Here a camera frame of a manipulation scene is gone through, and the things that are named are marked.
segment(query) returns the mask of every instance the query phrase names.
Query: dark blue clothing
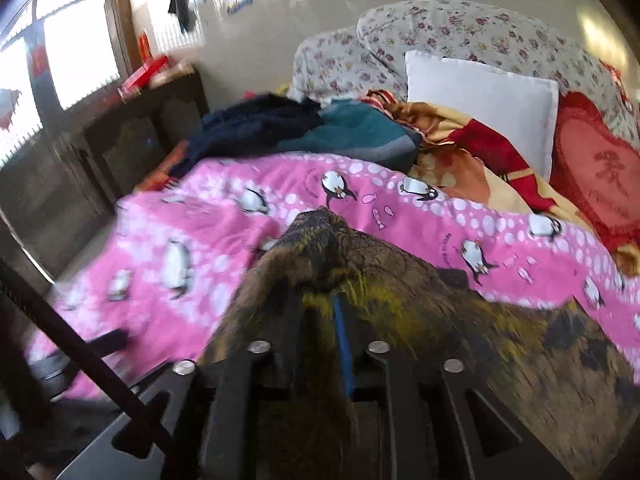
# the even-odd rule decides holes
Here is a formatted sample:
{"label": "dark blue clothing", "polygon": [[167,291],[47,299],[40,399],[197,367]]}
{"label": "dark blue clothing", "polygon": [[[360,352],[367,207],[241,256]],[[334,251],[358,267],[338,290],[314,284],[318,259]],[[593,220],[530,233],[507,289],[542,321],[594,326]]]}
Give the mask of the dark blue clothing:
{"label": "dark blue clothing", "polygon": [[320,105],[301,103],[274,94],[240,101],[205,116],[202,126],[189,140],[183,160],[169,176],[184,177],[203,158],[210,156],[260,156],[276,151],[285,139],[301,137],[323,121]]}

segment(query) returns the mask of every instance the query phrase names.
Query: silver rivet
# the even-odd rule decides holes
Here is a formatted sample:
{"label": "silver rivet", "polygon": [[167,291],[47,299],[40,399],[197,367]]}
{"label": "silver rivet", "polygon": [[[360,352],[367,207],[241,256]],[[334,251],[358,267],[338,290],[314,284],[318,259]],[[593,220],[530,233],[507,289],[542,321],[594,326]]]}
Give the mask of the silver rivet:
{"label": "silver rivet", "polygon": [[196,369],[196,363],[185,359],[184,361],[178,361],[172,368],[174,373],[178,375],[193,374]]}
{"label": "silver rivet", "polygon": [[465,369],[465,365],[462,364],[460,359],[447,359],[442,367],[450,374],[459,374]]}
{"label": "silver rivet", "polygon": [[372,341],[369,343],[369,352],[374,354],[386,354],[391,347],[386,341]]}
{"label": "silver rivet", "polygon": [[264,354],[265,352],[271,350],[271,343],[258,339],[258,341],[249,343],[247,349],[252,354]]}

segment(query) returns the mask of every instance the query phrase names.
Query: penguin print blanket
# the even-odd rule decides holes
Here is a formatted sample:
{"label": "penguin print blanket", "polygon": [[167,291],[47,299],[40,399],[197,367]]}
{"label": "penguin print blanket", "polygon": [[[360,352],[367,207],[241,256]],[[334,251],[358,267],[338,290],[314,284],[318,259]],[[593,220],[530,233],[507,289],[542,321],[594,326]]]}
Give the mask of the penguin print blanket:
{"label": "penguin print blanket", "polygon": [[[640,279],[625,278],[589,232],[547,216],[497,212],[377,164],[287,153],[202,161],[177,189],[121,200],[104,252],[56,309],[85,339],[126,328],[107,358],[132,380],[197,358],[260,250],[321,206],[350,228],[443,269],[464,270],[489,302],[555,309],[575,298],[640,381]],[[36,334],[30,358],[53,350]],[[97,393],[84,376],[70,396]]]}

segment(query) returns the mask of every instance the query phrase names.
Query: floral headboard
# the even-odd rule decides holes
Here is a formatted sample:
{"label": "floral headboard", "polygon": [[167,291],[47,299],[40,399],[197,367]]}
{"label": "floral headboard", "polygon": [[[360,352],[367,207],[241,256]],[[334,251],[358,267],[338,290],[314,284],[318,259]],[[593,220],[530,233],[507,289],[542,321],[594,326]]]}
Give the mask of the floral headboard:
{"label": "floral headboard", "polygon": [[383,88],[406,99],[404,53],[414,49],[553,79],[562,92],[585,94],[615,136],[640,148],[636,114],[596,57],[540,20],[463,0],[376,7],[355,27],[307,38],[296,52],[291,94],[323,100]]}

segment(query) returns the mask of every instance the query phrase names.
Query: black rod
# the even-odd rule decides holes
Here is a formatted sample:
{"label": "black rod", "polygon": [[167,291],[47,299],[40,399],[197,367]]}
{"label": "black rod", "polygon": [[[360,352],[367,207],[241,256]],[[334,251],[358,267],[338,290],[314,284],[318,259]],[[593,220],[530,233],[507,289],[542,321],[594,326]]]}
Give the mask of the black rod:
{"label": "black rod", "polygon": [[14,302],[60,350],[102,390],[118,407],[143,428],[166,456],[174,446],[169,432],[160,423],[149,423],[145,405],[127,385],[98,357],[91,347],[49,306],[43,297],[2,258],[0,291]]}

